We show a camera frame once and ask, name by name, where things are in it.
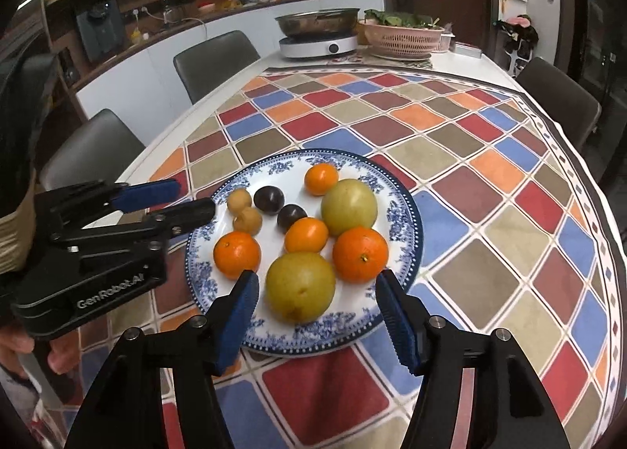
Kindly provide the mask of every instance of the tangerine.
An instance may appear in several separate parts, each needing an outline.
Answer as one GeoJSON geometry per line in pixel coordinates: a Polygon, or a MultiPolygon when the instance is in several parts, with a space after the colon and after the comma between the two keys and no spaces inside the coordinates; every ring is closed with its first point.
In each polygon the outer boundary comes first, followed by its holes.
{"type": "Polygon", "coordinates": [[[319,253],[328,240],[328,228],[313,217],[299,218],[285,234],[285,250],[288,253],[307,251],[319,253]]]}
{"type": "Polygon", "coordinates": [[[244,270],[257,272],[261,263],[261,247],[248,233],[231,231],[216,242],[213,261],[220,272],[234,281],[244,270]]]}
{"type": "Polygon", "coordinates": [[[374,229],[357,226],[342,233],[333,246],[333,264],[347,283],[365,283],[388,263],[388,243],[374,229]]]}
{"type": "Polygon", "coordinates": [[[310,167],[305,174],[305,188],[314,196],[324,196],[327,190],[333,187],[340,174],[331,164],[316,164],[310,167]]]}

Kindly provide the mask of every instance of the blue square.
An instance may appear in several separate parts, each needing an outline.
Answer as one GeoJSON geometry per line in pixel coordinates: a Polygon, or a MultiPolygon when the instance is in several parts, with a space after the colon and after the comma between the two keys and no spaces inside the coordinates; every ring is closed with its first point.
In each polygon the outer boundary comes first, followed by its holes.
{"type": "Polygon", "coordinates": [[[512,98],[509,95],[504,95],[502,93],[498,93],[498,92],[495,92],[495,91],[492,91],[492,90],[486,90],[485,88],[482,88],[482,90],[484,90],[485,92],[489,93],[493,97],[496,97],[499,100],[506,100],[506,99],[512,98]]]}
{"type": "Polygon", "coordinates": [[[109,356],[109,348],[101,346],[89,352],[85,352],[80,358],[80,376],[83,382],[83,393],[87,394],[87,390],[100,371],[100,368],[109,356]]]}
{"type": "Polygon", "coordinates": [[[253,102],[260,109],[268,109],[269,107],[274,107],[275,105],[282,104],[283,102],[287,102],[293,98],[294,95],[291,93],[279,90],[268,95],[257,97],[256,99],[253,99],[253,102]]]}
{"type": "Polygon", "coordinates": [[[412,82],[422,82],[422,81],[429,80],[428,77],[422,77],[422,75],[401,75],[401,77],[403,79],[407,79],[408,81],[412,81],[412,82]]]}
{"type": "Polygon", "coordinates": [[[361,343],[383,376],[388,379],[400,395],[407,396],[418,390],[422,383],[422,377],[413,376],[410,370],[399,362],[385,324],[380,324],[363,337],[361,343]]]}
{"type": "Polygon", "coordinates": [[[441,300],[435,296],[429,286],[424,283],[416,283],[410,288],[410,295],[418,297],[424,304],[424,307],[427,308],[427,311],[429,311],[429,314],[439,314],[440,316],[444,316],[458,329],[466,330],[466,327],[464,327],[454,314],[452,314],[451,311],[449,311],[448,308],[442,304],[441,300]]]}
{"type": "Polygon", "coordinates": [[[509,137],[497,143],[494,147],[527,173],[529,173],[540,160],[535,153],[509,137]]]}
{"type": "Polygon", "coordinates": [[[338,129],[330,134],[303,143],[303,148],[335,148],[351,151],[357,155],[367,155],[372,151],[370,146],[346,129],[338,129]]]}
{"type": "Polygon", "coordinates": [[[585,293],[571,332],[585,360],[594,366],[607,335],[607,316],[590,290],[585,293]]]}
{"type": "Polygon", "coordinates": [[[594,241],[573,221],[572,217],[566,217],[557,241],[581,275],[587,278],[595,255],[594,241]]]}
{"type": "Polygon", "coordinates": [[[516,125],[518,125],[517,122],[513,121],[513,119],[511,119],[505,113],[502,113],[494,107],[486,107],[482,111],[479,111],[479,113],[485,119],[491,121],[494,125],[503,129],[504,131],[512,130],[516,125]]]}
{"type": "Polygon", "coordinates": [[[270,121],[264,115],[257,114],[229,125],[227,132],[233,141],[237,141],[246,136],[250,136],[250,134],[255,134],[260,130],[267,129],[271,125],[270,121]]]}
{"type": "MultiPolygon", "coordinates": [[[[444,316],[456,327],[460,329],[463,328],[460,326],[459,321],[444,307],[427,285],[419,283],[412,286],[410,294],[417,296],[429,313],[444,316]]],[[[420,387],[422,377],[413,376],[413,374],[399,362],[385,325],[381,324],[362,338],[361,344],[372,357],[372,360],[375,361],[381,373],[383,373],[400,395],[407,396],[420,387]]]]}
{"type": "Polygon", "coordinates": [[[355,81],[338,87],[339,90],[353,95],[362,95],[364,93],[373,93],[381,91],[381,86],[377,86],[368,81],[355,81]]]}
{"type": "Polygon", "coordinates": [[[242,380],[216,388],[216,396],[236,449],[287,449],[251,382],[242,380]]]}
{"type": "Polygon", "coordinates": [[[421,266],[433,263],[468,233],[468,225],[448,210],[430,192],[414,195],[424,230],[421,266]]]}
{"type": "Polygon", "coordinates": [[[67,427],[67,430],[70,431],[70,428],[74,424],[74,419],[76,419],[76,414],[78,414],[78,410],[63,410],[62,414],[65,426],[67,427]]]}

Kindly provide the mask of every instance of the leafy vegetables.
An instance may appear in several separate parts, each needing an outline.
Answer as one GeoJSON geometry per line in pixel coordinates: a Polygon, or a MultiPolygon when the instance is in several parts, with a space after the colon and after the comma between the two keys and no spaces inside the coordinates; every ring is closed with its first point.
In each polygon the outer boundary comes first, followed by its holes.
{"type": "Polygon", "coordinates": [[[381,12],[378,10],[366,10],[366,19],[375,19],[383,26],[393,26],[400,28],[437,28],[435,21],[428,15],[418,15],[408,12],[381,12]]]}

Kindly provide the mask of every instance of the tablecloth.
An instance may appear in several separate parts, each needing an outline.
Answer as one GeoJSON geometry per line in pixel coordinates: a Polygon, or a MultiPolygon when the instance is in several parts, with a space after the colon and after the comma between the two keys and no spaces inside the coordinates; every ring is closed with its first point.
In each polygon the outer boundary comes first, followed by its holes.
{"type": "MultiPolygon", "coordinates": [[[[470,78],[355,64],[270,69],[151,179],[177,179],[184,202],[210,196],[263,157],[320,147],[369,157],[410,190],[424,225],[411,294],[466,330],[510,329],[572,447],[589,447],[625,398],[625,263],[597,190],[555,124],[524,94],[470,78]]],[[[81,328],[76,398],[51,412],[63,429],[127,327],[171,330],[198,313],[184,277],[185,240],[171,242],[165,285],[81,328]]],[[[237,449],[393,449],[421,379],[399,364],[380,325],[313,357],[242,350],[215,384],[237,449]]],[[[168,370],[162,395],[178,449],[168,370]]],[[[470,404],[462,398],[461,416],[470,404]]]]}

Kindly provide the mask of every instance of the person's hand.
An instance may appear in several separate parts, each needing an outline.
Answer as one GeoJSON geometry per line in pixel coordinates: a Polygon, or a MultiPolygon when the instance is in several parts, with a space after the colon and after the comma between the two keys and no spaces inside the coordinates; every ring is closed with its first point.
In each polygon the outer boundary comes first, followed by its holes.
{"type": "MultiPolygon", "coordinates": [[[[80,349],[77,330],[51,341],[50,347],[48,365],[55,373],[67,373],[78,364],[80,349]]],[[[13,323],[0,328],[0,364],[12,373],[27,378],[17,354],[29,354],[33,348],[33,339],[19,324],[13,323]]]]}
{"type": "Polygon", "coordinates": [[[35,341],[17,323],[0,328],[0,364],[22,378],[27,378],[27,375],[18,354],[29,354],[34,346],[35,341]]]}

